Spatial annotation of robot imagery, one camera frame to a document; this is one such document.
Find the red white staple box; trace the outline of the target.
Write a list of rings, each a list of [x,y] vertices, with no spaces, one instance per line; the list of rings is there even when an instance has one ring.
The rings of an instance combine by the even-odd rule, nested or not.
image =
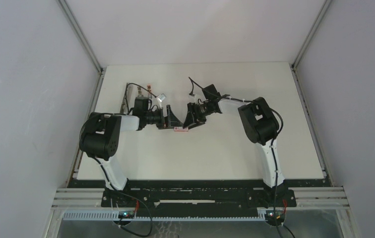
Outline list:
[[[183,127],[174,127],[175,132],[188,132],[188,128],[183,128]]]

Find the black and grey large stapler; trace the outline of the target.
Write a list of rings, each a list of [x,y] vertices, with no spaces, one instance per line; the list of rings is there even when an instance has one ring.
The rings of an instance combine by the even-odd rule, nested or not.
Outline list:
[[[131,85],[130,83],[127,83],[125,86],[125,91],[124,91],[124,96],[122,99],[122,104],[121,104],[121,109],[120,113],[121,114],[129,114],[129,105],[128,105],[128,90],[130,89]]]

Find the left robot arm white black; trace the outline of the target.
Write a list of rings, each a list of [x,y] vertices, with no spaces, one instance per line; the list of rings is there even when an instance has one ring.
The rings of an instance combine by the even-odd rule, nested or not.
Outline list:
[[[147,97],[136,97],[134,106],[129,111],[130,115],[93,112],[83,124],[79,136],[79,149],[100,165],[106,187],[115,190],[113,200],[121,207],[131,203],[132,193],[125,189],[128,178],[115,156],[120,134],[125,131],[140,131],[150,124],[158,129],[183,126],[172,112],[171,106],[166,106],[166,113],[162,108],[154,110],[152,100]]]

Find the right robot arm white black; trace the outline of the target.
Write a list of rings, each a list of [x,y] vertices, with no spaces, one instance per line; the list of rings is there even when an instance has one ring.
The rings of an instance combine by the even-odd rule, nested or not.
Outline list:
[[[283,129],[283,120],[263,97],[254,100],[237,99],[220,94],[213,84],[202,88],[205,101],[187,103],[187,116],[183,128],[193,129],[204,125],[211,114],[223,114],[227,108],[235,108],[249,141],[260,154],[263,182],[270,189],[264,192],[264,201],[277,206],[283,201],[283,192],[277,188],[284,182],[277,152],[277,137]]]

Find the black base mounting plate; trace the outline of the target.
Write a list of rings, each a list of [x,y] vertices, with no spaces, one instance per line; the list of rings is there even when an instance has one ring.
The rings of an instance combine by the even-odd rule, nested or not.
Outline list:
[[[260,179],[129,180],[122,191],[98,180],[74,180],[59,189],[57,206],[140,208],[139,216],[154,218],[242,218],[258,209],[296,208],[300,198],[316,200],[331,191],[327,179],[288,179],[269,188]]]

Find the right aluminium frame post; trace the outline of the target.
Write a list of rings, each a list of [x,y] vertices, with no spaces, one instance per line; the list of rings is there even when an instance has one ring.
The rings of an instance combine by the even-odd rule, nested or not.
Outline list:
[[[325,0],[323,2],[323,5],[321,7],[321,9],[319,10],[317,16],[316,16],[316,19],[314,20],[304,42],[302,43],[300,49],[299,49],[299,52],[297,53],[293,63],[291,64],[291,68],[292,70],[296,70],[298,68],[298,66],[300,65],[305,53],[307,52],[314,36],[316,35],[322,21],[324,20],[331,4],[333,3],[333,0]]]

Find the aluminium frame corner post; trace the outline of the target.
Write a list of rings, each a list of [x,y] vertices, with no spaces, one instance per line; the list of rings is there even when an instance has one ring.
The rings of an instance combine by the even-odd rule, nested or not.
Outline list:
[[[70,24],[73,32],[75,33],[78,41],[82,45],[85,53],[87,54],[88,58],[90,59],[91,63],[95,67],[96,71],[99,74],[103,73],[103,68],[96,57],[91,44],[89,43],[86,35],[84,34],[76,16],[74,15],[69,3],[66,0],[56,0],[60,9],[62,10],[65,18],[67,19],[68,23]]]

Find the aluminium front rail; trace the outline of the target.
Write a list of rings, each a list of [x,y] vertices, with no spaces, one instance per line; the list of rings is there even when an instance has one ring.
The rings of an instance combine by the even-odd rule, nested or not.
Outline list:
[[[100,208],[116,202],[131,208],[137,202],[153,207],[164,204],[238,205],[239,208],[349,209],[345,191],[340,187],[294,187],[282,197],[268,195],[261,188],[134,188],[119,194],[102,188],[60,188],[52,208]]]

